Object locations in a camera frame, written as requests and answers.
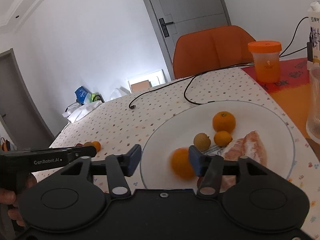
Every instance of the chair backrest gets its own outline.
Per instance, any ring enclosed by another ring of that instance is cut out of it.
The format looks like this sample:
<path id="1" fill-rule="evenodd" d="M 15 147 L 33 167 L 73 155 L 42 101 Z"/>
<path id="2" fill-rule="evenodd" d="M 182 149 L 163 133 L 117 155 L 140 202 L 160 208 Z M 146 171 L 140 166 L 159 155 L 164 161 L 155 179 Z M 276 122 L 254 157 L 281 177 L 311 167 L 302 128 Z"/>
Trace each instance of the chair backrest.
<path id="1" fill-rule="evenodd" d="M 253 62 L 248 43 L 255 41 L 238 26 L 223 26 L 181 36 L 173 57 L 175 78 Z"/>

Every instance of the cable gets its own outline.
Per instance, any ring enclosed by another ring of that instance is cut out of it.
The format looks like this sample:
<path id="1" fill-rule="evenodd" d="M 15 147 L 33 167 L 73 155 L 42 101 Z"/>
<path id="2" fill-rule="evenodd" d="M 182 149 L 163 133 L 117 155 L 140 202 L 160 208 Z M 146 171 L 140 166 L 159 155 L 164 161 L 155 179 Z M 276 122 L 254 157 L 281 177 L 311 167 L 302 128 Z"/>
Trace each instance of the cable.
<path id="1" fill-rule="evenodd" d="M 253 66 L 253 65 L 252 65 L 252 62 L 239 63 L 239 64 L 236 64 L 236 65 L 231 65 L 231 66 L 227 66 L 227 67 L 223 67 L 223 68 L 219 68 L 219 69 L 204 71 L 204 72 L 201 72 L 201 73 L 199 73 L 199 74 L 197 74 L 197 75 L 194 75 L 194 76 L 191 76 L 191 77 L 187 77 L 187 78 L 183 78 L 183 79 L 181 79 L 181 80 L 177 80 L 177 81 L 172 82 L 172 83 L 170 83 L 170 84 L 167 84 L 167 85 L 165 85 L 165 86 L 162 86 L 162 87 L 159 87 L 159 88 L 157 88 L 157 89 L 153 89 L 153 90 L 150 90 L 150 91 L 147 91 L 147 92 L 144 92 L 144 93 L 138 95 L 137 97 L 135 97 L 135 98 L 130 102 L 129 108 L 130 108 L 130 109 L 135 109 L 136 106 L 135 106 L 135 105 L 132 105 L 132 103 L 133 103 L 135 100 L 137 100 L 139 97 L 141 97 L 141 96 L 143 96 L 143 95 L 145 95 L 145 94 L 148 94 L 148 93 L 157 91 L 157 90 L 159 90 L 159 89 L 162 89 L 162 88 L 171 86 L 171 85 L 173 85 L 173 84 L 176 84 L 176 83 L 178 83 L 178 82 L 185 81 L 185 80 L 187 80 L 187 79 L 192 78 L 192 80 L 189 82 L 189 84 L 188 84 L 188 86 L 187 86 L 187 88 L 188 88 L 188 87 L 190 86 L 191 82 L 192 82 L 197 76 L 201 76 L 201 75 L 203 75 L 203 74 L 205 74 L 205 73 L 208 73 L 208 72 L 211 72 L 211 71 L 215 71 L 215 70 L 227 69 L 227 68 L 232 68 L 232 67 L 238 67 L 238 66 L 242 66 L 242 65 L 245 65 L 246 67 L 247 67 L 247 66 Z M 184 91 L 184 93 L 183 93 L 185 99 L 186 99 L 189 103 L 199 104 L 199 103 L 194 103 L 194 102 L 192 102 L 192 101 L 190 101 L 189 99 L 186 98 L 185 94 L 186 94 L 187 88 L 185 89 L 185 91 Z"/>
<path id="2" fill-rule="evenodd" d="M 294 40 L 294 38 L 295 38 L 295 36 L 296 36 L 297 30 L 298 30 L 300 24 L 302 23 L 303 20 L 308 19 L 308 18 L 309 18 L 309 17 L 304 17 L 304 18 L 302 18 L 302 19 L 300 20 L 300 22 L 298 23 L 298 25 L 297 25 L 297 27 L 296 27 L 296 30 L 295 30 L 295 32 L 294 32 L 294 35 L 293 35 L 293 38 L 292 38 L 290 44 L 288 45 L 288 47 L 287 47 L 284 51 L 282 51 L 282 53 L 280 54 L 280 56 L 282 56 L 282 55 L 287 51 L 287 49 L 289 49 L 289 47 L 290 47 L 291 44 L 293 43 L 293 40 Z"/>
<path id="3" fill-rule="evenodd" d="M 286 56 L 290 56 L 290 55 L 292 55 L 292 54 L 294 54 L 294 53 L 297 53 L 297 52 L 299 52 L 299 51 L 302 51 L 302 50 L 304 50 L 304 49 L 306 49 L 307 47 L 304 47 L 304 48 L 302 48 L 302 49 L 298 49 L 298 50 L 296 50 L 296 51 L 294 51 L 294 52 L 291 52 L 291 53 L 289 53 L 289 54 L 287 54 L 287 55 L 282 55 L 282 56 L 280 56 L 280 57 L 286 57 Z"/>

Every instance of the door frame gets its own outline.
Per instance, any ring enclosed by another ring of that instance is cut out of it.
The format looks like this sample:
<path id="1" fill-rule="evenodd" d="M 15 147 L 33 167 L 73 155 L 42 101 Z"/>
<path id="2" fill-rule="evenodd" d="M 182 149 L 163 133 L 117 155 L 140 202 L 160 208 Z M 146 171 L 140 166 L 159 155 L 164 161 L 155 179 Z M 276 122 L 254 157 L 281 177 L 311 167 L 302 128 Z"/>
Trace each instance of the door frame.
<path id="1" fill-rule="evenodd" d="M 16 57 L 14 55 L 14 52 L 13 52 L 13 48 L 5 51 L 5 52 L 2 52 L 0 53 L 0 60 L 4 57 L 7 57 L 9 55 L 9 57 L 11 57 L 12 61 L 13 61 L 13 64 L 14 64 L 14 67 L 15 67 L 15 71 L 17 72 L 18 74 L 18 77 L 19 77 L 19 80 L 20 80 L 20 84 L 22 85 L 23 87 L 23 90 L 25 92 L 25 95 L 27 96 L 32 108 L 33 108 L 33 111 L 36 113 L 36 116 L 38 117 L 38 119 L 40 120 L 40 123 L 41 125 L 45 128 L 45 130 L 47 131 L 49 137 L 52 138 L 52 141 L 54 141 L 54 135 L 52 134 L 52 132 L 50 131 L 49 127 L 47 126 L 47 124 L 45 123 L 45 121 L 43 120 L 41 114 L 39 113 L 35 103 L 33 102 L 30 94 L 29 94 L 29 91 L 26 87 L 26 84 L 24 83 L 23 81 L 23 77 L 21 75 L 21 72 L 20 72 L 20 69 L 19 69 L 19 66 L 18 66 L 18 63 L 17 63 L 17 60 L 16 60 Z M 17 144 L 17 141 L 15 140 L 15 138 L 12 136 L 10 130 L 8 129 L 6 123 L 4 122 L 2 116 L 0 116 L 0 123 L 2 124 L 2 126 L 4 127 L 4 129 L 6 130 L 8 136 L 10 137 L 10 139 L 12 140 L 12 143 L 17 147 L 19 148 L 19 144 Z"/>
<path id="2" fill-rule="evenodd" d="M 161 49 L 162 55 L 164 57 L 165 64 L 167 65 L 167 69 L 168 69 L 170 78 L 171 78 L 171 80 L 174 80 L 175 77 L 174 77 L 174 74 L 173 74 L 172 60 L 170 58 L 167 45 L 165 43 L 165 39 L 164 39 L 164 35 L 163 35 L 163 32 L 162 32 L 161 26 L 160 26 L 158 18 L 156 16 L 156 12 L 155 12 L 155 10 L 154 10 L 154 8 L 152 6 L 151 0 L 143 0 L 143 1 L 144 1 L 145 6 L 146 6 L 147 12 L 149 14 L 153 29 L 154 29 L 154 31 L 156 33 L 156 37 L 158 39 L 158 42 L 159 42 L 159 45 L 160 45 L 160 49 Z M 229 16 L 229 13 L 228 13 L 228 10 L 227 10 L 226 3 L 225 3 L 224 0 L 220 0 L 220 1 L 221 1 L 221 4 L 222 4 L 222 7 L 223 7 L 224 14 L 225 14 L 226 19 L 227 19 L 227 23 L 228 23 L 228 25 L 231 25 L 230 16 Z"/>

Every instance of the black door handle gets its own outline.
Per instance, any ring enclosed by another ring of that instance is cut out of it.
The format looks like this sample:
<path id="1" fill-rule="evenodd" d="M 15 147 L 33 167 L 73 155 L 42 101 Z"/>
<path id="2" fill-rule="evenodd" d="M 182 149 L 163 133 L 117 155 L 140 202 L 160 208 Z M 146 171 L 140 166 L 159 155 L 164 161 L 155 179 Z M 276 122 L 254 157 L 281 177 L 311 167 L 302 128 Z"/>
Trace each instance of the black door handle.
<path id="1" fill-rule="evenodd" d="M 164 37 L 169 37 L 169 32 L 168 32 L 168 29 L 167 29 L 167 25 L 170 25 L 170 24 L 174 24 L 174 22 L 167 22 L 165 23 L 164 22 L 164 19 L 163 18 L 160 18 L 159 19 L 159 23 L 161 25 L 161 28 L 162 28 L 162 31 L 163 31 L 163 34 L 164 34 Z"/>

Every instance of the plate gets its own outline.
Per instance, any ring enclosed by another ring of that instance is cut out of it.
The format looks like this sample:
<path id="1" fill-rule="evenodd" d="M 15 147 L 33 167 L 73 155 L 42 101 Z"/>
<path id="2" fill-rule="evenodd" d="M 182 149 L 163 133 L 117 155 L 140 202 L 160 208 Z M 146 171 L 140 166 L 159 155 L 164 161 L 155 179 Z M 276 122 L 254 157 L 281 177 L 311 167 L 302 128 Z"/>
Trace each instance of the plate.
<path id="1" fill-rule="evenodd" d="M 287 179 L 291 173 L 295 147 L 292 134 L 284 121 L 271 110 L 244 101 L 217 101 L 187 109 L 163 123 L 143 148 L 140 174 L 148 189 L 196 190 L 197 178 L 185 181 L 178 178 L 169 166 L 171 153 L 193 144 L 196 134 L 204 132 L 214 145 L 212 118 L 228 111 L 236 118 L 233 139 L 243 138 L 257 130 L 268 154 L 267 168 Z"/>

